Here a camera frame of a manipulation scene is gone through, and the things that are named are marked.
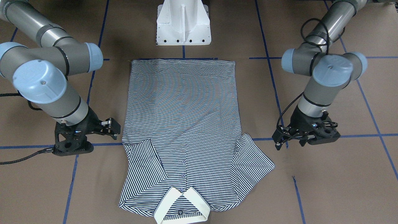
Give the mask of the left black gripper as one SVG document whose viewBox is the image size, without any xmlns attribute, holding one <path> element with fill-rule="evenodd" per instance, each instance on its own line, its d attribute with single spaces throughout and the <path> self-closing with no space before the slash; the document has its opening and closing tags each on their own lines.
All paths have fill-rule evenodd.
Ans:
<svg viewBox="0 0 398 224">
<path fill-rule="evenodd" d="M 290 124 L 286 127 L 278 124 L 272 139 L 277 150 L 280 150 L 290 140 L 298 140 L 302 147 L 307 143 L 310 145 L 331 143 L 340 138 L 337 126 L 338 124 L 328 116 L 328 112 L 313 118 L 296 107 L 290 118 Z"/>
</svg>

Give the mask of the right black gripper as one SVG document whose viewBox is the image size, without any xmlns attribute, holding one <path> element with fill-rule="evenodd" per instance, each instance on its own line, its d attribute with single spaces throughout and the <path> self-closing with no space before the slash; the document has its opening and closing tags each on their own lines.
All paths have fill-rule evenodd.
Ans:
<svg viewBox="0 0 398 224">
<path fill-rule="evenodd" d="M 94 146 L 88 141 L 88 134 L 107 135 L 113 139 L 118 139 L 120 132 L 121 125 L 114 118 L 101 121 L 97 114 L 88 107 L 88 113 L 81 122 L 72 126 L 56 123 L 54 130 L 55 144 L 52 154 L 71 156 L 90 153 L 94 150 Z"/>
</svg>

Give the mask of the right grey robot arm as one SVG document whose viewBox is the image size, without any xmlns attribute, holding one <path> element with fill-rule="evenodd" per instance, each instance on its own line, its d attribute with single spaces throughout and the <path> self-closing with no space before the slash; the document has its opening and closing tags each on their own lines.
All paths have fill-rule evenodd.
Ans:
<svg viewBox="0 0 398 224">
<path fill-rule="evenodd" d="M 67 80 L 69 75 L 100 69 L 104 62 L 101 49 L 94 43 L 78 42 L 27 0 L 2 0 L 1 19 L 15 25 L 39 45 L 30 49 L 16 42 L 1 44 L 1 76 L 9 80 L 22 97 L 56 121 L 54 146 L 35 155 L 92 152 L 89 134 L 117 139 L 120 124 L 114 118 L 98 119 Z"/>
</svg>

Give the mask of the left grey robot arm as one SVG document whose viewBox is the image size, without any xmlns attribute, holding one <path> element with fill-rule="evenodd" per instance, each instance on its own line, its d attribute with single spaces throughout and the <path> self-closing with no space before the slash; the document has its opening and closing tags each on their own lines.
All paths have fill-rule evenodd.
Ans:
<svg viewBox="0 0 398 224">
<path fill-rule="evenodd" d="M 308 20 L 317 21 L 309 34 L 304 35 L 304 29 L 300 29 L 303 43 L 283 54 L 281 65 L 285 71 L 310 79 L 293 101 L 297 106 L 289 125 L 280 125 L 280 118 L 277 121 L 272 136 L 277 150 L 290 140 L 298 140 L 304 146 L 331 143 L 340 138 L 338 124 L 331 120 L 327 110 L 337 94 L 366 71 L 368 63 L 359 52 L 332 54 L 330 46 L 367 3 L 368 0 L 336 0 L 322 19 Z"/>
</svg>

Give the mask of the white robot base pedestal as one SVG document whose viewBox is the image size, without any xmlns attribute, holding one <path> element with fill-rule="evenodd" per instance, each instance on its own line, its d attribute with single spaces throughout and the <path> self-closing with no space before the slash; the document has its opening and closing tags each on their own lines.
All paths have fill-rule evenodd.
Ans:
<svg viewBox="0 0 398 224">
<path fill-rule="evenodd" d="M 159 46 L 209 45 L 208 0 L 165 0 L 157 7 L 155 42 Z"/>
</svg>

